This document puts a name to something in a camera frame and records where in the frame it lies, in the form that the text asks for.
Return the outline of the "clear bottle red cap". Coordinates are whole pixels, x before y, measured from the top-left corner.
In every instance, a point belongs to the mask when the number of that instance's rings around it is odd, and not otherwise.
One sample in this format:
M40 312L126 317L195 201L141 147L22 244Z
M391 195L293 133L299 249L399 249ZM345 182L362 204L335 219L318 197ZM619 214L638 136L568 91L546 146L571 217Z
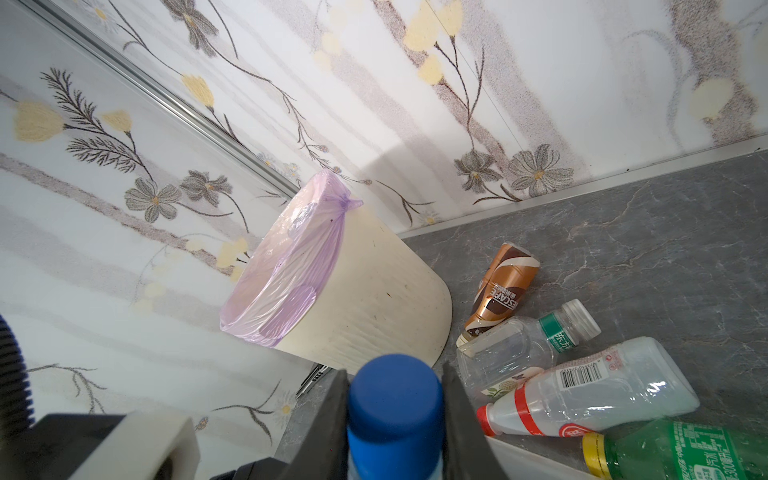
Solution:
M656 339L637 337L546 370L482 406L483 432L580 437L632 422L676 417L700 400Z

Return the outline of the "clear bottle blue cap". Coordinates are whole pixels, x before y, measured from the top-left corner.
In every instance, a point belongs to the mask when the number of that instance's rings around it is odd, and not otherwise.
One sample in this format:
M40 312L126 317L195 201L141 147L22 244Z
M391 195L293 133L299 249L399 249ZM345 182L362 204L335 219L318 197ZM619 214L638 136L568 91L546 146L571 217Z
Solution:
M348 391L351 478L438 479L444 395L434 371L404 354L365 364Z

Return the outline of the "clear square bottle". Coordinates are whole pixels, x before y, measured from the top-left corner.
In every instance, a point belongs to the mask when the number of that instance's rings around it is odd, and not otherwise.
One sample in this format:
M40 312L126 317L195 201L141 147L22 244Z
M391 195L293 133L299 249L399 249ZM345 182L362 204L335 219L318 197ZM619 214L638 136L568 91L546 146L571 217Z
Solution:
M589 473L487 437L491 451L509 479L598 480Z

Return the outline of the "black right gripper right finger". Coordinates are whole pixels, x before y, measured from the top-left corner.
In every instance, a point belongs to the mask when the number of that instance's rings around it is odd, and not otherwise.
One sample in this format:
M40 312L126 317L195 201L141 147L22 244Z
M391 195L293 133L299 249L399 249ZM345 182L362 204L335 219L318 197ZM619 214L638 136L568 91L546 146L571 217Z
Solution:
M458 372L448 362L442 366L445 440L443 479L507 479L492 452L464 390Z

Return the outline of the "clear bottle green cap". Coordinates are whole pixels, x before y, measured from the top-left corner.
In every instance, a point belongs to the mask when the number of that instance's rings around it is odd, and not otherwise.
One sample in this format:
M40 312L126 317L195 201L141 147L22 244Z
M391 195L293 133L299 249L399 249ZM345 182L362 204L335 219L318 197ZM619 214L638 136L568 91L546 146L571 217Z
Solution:
M601 329L578 299L538 320L511 317L457 347L466 393L475 402L494 402L557 364L558 355L587 342Z

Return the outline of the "green plastic bottle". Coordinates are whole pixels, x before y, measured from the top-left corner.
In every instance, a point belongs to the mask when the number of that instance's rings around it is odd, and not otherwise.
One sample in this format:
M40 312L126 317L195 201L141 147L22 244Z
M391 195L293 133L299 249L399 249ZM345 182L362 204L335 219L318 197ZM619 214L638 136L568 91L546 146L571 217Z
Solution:
M655 420L621 437L588 433L582 452L600 479L767 477L765 437L678 420Z

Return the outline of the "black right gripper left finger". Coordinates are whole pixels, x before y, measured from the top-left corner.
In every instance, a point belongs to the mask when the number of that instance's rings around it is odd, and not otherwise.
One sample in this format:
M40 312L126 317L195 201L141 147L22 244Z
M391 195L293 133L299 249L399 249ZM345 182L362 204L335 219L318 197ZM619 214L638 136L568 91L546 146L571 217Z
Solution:
M278 479L347 479L349 446L347 406L349 378L345 370L326 373L299 399L296 413L303 433L294 441L295 455Z

